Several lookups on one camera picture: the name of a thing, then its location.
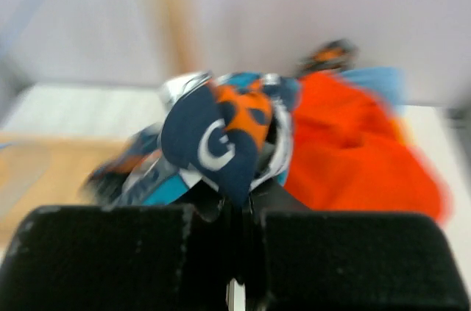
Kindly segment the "bright orange shorts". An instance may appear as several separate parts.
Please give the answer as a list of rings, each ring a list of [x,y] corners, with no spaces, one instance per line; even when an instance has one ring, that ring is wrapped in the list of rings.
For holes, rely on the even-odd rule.
[[[332,72],[301,80],[285,189],[312,210],[419,212],[442,222],[447,192],[400,121]]]

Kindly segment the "light blue mesh shorts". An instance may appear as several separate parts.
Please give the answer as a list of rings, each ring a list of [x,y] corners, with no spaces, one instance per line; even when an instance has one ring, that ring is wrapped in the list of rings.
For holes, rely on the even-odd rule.
[[[405,82],[403,72],[398,68],[378,66],[342,71],[341,77],[382,98],[391,107],[399,109],[404,104]]]

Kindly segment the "teal orange patterned shorts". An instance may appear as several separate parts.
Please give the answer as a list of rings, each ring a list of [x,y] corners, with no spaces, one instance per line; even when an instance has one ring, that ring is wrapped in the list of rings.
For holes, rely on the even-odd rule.
[[[162,122],[142,129],[86,179],[95,204],[171,204],[203,182],[236,206],[268,180],[284,184],[300,84],[278,74],[184,74],[160,88]]]

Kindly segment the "orange grey camo shorts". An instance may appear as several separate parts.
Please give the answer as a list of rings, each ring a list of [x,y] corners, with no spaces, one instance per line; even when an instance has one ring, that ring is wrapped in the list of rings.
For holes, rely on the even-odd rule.
[[[358,47],[346,38],[330,41],[297,65],[296,78],[317,71],[348,71],[353,68]]]

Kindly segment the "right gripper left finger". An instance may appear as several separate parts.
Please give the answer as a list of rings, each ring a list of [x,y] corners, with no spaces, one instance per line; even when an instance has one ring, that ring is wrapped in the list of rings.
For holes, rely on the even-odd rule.
[[[225,310],[223,246],[190,205],[39,207],[1,264],[1,308]]]

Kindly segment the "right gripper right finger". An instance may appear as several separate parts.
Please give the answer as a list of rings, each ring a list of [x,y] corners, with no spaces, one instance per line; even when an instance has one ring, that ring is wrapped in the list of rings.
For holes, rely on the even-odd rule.
[[[261,215],[248,310],[468,310],[448,241],[425,215]]]

